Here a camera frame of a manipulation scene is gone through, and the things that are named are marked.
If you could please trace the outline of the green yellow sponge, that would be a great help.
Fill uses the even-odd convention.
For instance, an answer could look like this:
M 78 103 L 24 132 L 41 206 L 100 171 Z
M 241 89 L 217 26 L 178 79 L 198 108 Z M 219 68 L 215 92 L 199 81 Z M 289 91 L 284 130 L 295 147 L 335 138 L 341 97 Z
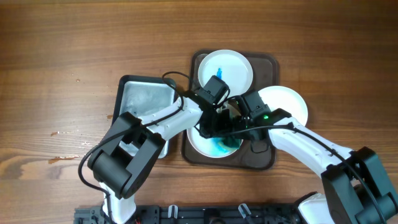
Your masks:
M 229 150 L 229 151 L 235 151 L 240 148 L 242 144 L 241 139 L 236 139 L 234 137 L 228 136 L 225 138 L 220 138 L 217 142 L 217 145 L 219 145 L 220 148 Z

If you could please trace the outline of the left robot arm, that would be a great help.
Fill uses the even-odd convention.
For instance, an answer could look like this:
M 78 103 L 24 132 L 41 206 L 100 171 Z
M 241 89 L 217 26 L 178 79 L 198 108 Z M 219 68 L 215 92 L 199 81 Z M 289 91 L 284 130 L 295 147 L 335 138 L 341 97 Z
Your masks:
M 104 193 L 110 223 L 126 223 L 136 212 L 134 194 L 148 178 L 165 143 L 200 121 L 208 121 L 227 92 L 186 91 L 169 107 L 146 116 L 121 114 L 85 162 Z

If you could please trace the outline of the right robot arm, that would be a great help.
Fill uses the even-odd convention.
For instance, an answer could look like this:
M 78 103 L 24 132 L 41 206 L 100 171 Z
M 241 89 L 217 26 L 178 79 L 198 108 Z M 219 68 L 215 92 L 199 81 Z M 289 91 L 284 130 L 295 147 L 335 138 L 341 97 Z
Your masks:
M 237 97 L 243 122 L 232 136 L 265 139 L 306 165 L 322 180 L 324 192 L 299 203 L 306 223 L 386 223 L 397 215 L 397 192 L 378 155 L 335 144 L 306 128 L 308 108 L 282 86 Z

